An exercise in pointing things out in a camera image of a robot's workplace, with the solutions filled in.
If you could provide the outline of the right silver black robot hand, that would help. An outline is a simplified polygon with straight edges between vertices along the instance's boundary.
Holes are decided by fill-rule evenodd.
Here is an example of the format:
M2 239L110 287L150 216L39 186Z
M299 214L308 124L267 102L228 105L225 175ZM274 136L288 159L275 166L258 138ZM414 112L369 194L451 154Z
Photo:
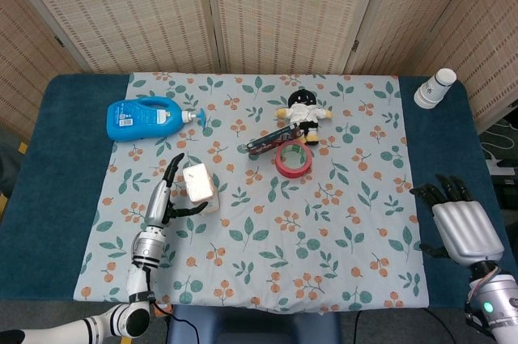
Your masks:
M443 242L438 248L421 243L420 249L430 257L449 258L464 267L499 261L504 246L481 203L462 179L442 175L436 178L440 188L425 184L410 190L430 207Z

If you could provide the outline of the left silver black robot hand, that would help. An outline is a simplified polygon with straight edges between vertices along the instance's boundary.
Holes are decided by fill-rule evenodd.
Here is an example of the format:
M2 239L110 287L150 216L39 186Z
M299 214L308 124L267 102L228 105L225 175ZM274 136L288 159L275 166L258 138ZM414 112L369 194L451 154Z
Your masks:
M184 157L184 153L175 156L165 169L162 180L155 186L146 209L145 223L148 227L164 228L171 219L199 214L208 206L209 202L202 202L194 208L176 209L170 201L171 187L178 171L178 164Z

